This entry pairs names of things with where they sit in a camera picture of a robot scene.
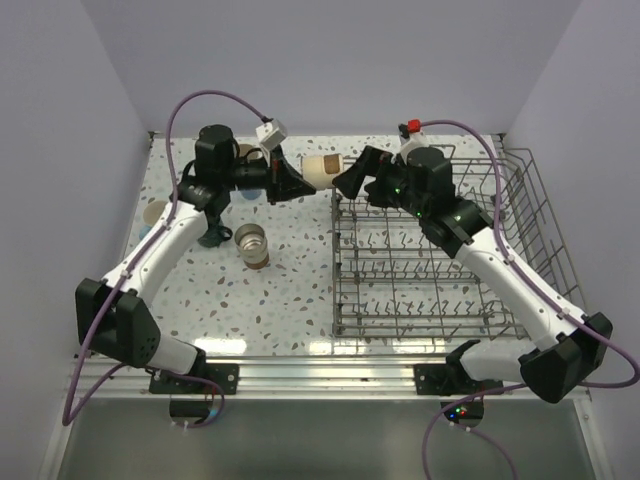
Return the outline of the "blue plastic cup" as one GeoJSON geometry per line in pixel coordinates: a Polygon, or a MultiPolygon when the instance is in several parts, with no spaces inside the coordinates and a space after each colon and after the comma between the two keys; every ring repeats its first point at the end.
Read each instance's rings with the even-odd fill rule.
{"type": "Polygon", "coordinates": [[[249,201],[253,201],[253,200],[257,200],[258,198],[261,197],[262,191],[261,190],[257,190],[257,189],[241,190],[240,194],[244,199],[249,200],[249,201]]]}

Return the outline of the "beige brown cup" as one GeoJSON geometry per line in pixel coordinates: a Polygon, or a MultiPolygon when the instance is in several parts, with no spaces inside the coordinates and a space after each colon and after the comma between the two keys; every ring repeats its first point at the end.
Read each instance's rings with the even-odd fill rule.
{"type": "Polygon", "coordinates": [[[244,264],[253,270],[269,262],[268,240],[264,229],[254,223],[241,225],[234,234],[234,243],[244,264]]]}
{"type": "Polygon", "coordinates": [[[301,160],[301,175],[316,190],[333,187],[333,180],[344,170],[344,159],[340,154],[307,156],[301,160]]]}

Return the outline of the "dark green mug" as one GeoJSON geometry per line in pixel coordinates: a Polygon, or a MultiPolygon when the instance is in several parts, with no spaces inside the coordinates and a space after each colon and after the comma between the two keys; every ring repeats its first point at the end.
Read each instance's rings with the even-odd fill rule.
{"type": "Polygon", "coordinates": [[[210,226],[197,243],[207,249],[218,248],[233,237],[233,231],[222,224],[210,226]]]}

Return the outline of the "light blue ceramic mug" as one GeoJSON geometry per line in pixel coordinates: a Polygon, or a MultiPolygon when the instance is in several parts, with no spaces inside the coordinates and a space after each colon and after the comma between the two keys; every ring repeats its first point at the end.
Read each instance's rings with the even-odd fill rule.
{"type": "Polygon", "coordinates": [[[156,200],[149,203],[142,212],[142,227],[139,230],[139,239],[142,240],[161,218],[167,202],[156,200]]]}

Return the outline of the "tall beige cup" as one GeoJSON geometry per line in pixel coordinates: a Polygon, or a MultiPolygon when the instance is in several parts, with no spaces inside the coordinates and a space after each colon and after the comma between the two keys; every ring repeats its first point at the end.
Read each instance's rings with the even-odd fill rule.
{"type": "Polygon", "coordinates": [[[250,144],[240,144],[238,156],[249,161],[255,161],[263,157],[263,152],[259,147],[250,144]]]}

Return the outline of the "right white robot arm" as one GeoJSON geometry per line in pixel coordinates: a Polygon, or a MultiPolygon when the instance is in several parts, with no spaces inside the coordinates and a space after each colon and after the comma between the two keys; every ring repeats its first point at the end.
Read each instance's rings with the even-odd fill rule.
{"type": "Polygon", "coordinates": [[[435,376],[441,395],[495,382],[522,383],[555,404],[600,366],[613,326],[563,298],[508,246],[491,217],[456,192],[443,152],[418,147],[405,156],[366,147],[333,185],[349,199],[416,218],[426,239],[479,277],[521,322],[522,340],[470,340],[447,355],[435,376]]]}

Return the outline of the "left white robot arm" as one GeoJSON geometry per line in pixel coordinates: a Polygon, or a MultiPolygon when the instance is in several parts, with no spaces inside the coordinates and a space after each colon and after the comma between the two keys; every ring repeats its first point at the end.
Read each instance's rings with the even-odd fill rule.
{"type": "Polygon", "coordinates": [[[166,337],[149,307],[164,280],[209,229],[220,222],[233,191],[262,190],[270,203],[315,194],[315,188],[286,161],[285,127],[267,120],[256,130],[259,156],[241,155],[231,129],[202,128],[195,157],[160,218],[137,247],[99,280],[76,289],[77,328],[83,351],[93,351],[135,368],[172,372],[185,392],[201,390],[208,379],[197,347],[166,337]]]}

